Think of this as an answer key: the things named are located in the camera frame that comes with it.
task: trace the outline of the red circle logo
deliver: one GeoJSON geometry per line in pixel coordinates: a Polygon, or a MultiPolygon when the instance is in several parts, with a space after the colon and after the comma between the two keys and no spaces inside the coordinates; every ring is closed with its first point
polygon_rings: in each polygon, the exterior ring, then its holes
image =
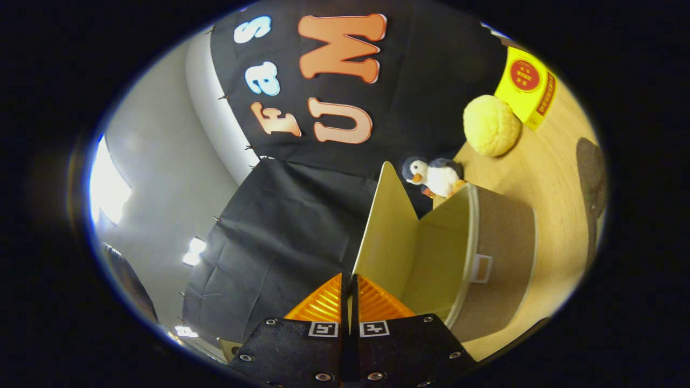
{"type": "Polygon", "coordinates": [[[539,73],[533,64],[523,59],[513,62],[511,66],[513,85],[526,92],[535,90],[539,86],[539,73]]]}

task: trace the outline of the black fabric backdrop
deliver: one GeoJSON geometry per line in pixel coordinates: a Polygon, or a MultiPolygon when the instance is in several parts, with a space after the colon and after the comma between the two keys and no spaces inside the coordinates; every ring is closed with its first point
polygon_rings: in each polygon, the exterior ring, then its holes
{"type": "Polygon", "coordinates": [[[375,180],[263,159],[208,234],[182,317],[205,340],[244,341],[355,265],[375,180]]]}
{"type": "MultiPolygon", "coordinates": [[[[452,158],[465,142],[462,112],[493,94],[506,48],[480,21],[432,1],[261,1],[219,20],[210,40],[227,103],[257,155],[264,159],[233,196],[208,236],[204,260],[192,271],[183,318],[207,340],[241,342],[267,316],[283,316],[340,271],[353,268],[383,162],[400,167],[413,155],[452,158]],[[384,14],[379,79],[318,74],[305,79],[299,58],[323,46],[301,37],[299,20],[384,14]],[[235,28],[268,15],[271,31],[235,43],[235,28]],[[280,92],[255,94],[244,72],[273,62],[280,92]],[[311,116],[307,100],[365,110],[373,121],[362,144],[319,142],[315,122],[352,128],[353,120],[311,116]],[[267,134],[253,102],[295,116],[301,137],[267,134]]],[[[405,183],[419,216],[432,201],[405,183]]]]}

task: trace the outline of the open cardboard box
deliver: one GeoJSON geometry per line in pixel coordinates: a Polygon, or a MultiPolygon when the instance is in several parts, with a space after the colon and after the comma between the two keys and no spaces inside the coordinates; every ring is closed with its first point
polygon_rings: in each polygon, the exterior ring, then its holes
{"type": "Polygon", "coordinates": [[[434,313],[461,342],[503,329],[529,284],[532,208],[467,183],[418,219],[385,162],[353,273],[416,314],[434,313]]]}

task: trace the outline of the orange letter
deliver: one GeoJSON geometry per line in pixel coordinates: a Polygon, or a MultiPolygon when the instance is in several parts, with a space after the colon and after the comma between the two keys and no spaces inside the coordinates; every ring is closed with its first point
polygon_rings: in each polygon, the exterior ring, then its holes
{"type": "Polygon", "coordinates": [[[314,117],[321,115],[336,115],[350,117],[355,120],[354,129],[340,129],[325,126],[319,122],[314,123],[314,134],[320,142],[333,140],[334,142],[360,144],[364,143],[371,135],[371,117],[362,109],[355,106],[341,104],[327,104],[311,97],[307,101],[309,113],[314,117]]]}
{"type": "Polygon", "coordinates": [[[307,52],[299,58],[302,76],[312,79],[317,73],[332,72],[356,75],[364,82],[373,84],[379,79],[379,61],[367,58],[363,62],[348,59],[375,54],[381,49],[348,35],[363,36],[379,41],[386,36],[386,17],[382,14],[369,16],[313,17],[305,16],[297,24],[303,37],[328,42],[327,45],[307,52]]]}
{"type": "Polygon", "coordinates": [[[276,108],[266,108],[262,111],[263,106],[260,102],[255,102],[251,105],[251,108],[254,116],[259,120],[259,124],[269,135],[272,132],[289,132],[295,136],[302,136],[295,116],[292,116],[290,113],[286,113],[285,118],[279,119],[278,116],[281,115],[281,112],[276,108]]]}

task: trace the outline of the letter m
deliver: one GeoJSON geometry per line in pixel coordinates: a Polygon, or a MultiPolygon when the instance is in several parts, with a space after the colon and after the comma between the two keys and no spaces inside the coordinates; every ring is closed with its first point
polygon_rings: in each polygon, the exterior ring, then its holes
{"type": "Polygon", "coordinates": [[[349,35],[366,37],[370,41],[383,39],[386,36],[384,15],[305,16],[297,24],[297,31],[303,37],[328,42],[299,59],[299,69],[304,78],[312,79],[321,72],[354,75],[368,84],[373,84],[379,78],[380,65],[376,59],[367,58],[362,62],[349,59],[375,54],[381,49],[349,35]]]}

